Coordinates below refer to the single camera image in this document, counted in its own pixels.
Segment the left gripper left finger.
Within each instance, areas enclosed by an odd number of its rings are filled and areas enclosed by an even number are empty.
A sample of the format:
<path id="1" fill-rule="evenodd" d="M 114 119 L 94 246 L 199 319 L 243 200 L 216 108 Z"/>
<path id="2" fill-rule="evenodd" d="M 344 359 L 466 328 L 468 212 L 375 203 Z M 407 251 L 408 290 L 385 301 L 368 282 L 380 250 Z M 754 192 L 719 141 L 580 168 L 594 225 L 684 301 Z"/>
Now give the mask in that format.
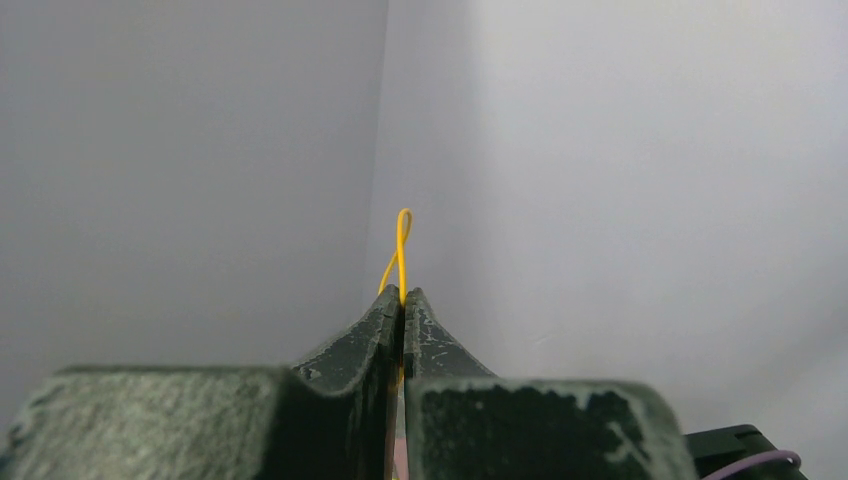
<path id="1" fill-rule="evenodd" d="M 399 292 L 291 366 L 86 365 L 20 409 L 5 479 L 387 479 Z"/>

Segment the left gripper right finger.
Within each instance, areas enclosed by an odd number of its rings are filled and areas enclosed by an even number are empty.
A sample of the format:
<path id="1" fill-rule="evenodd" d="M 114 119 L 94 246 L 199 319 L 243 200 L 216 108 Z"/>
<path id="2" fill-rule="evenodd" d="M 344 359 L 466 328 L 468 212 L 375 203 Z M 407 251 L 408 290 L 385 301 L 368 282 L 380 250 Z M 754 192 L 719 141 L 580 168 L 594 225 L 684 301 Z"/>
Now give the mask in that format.
<path id="1" fill-rule="evenodd" d="M 495 375 L 405 305 L 405 427 L 414 479 L 693 479 L 668 403 L 646 384 Z"/>

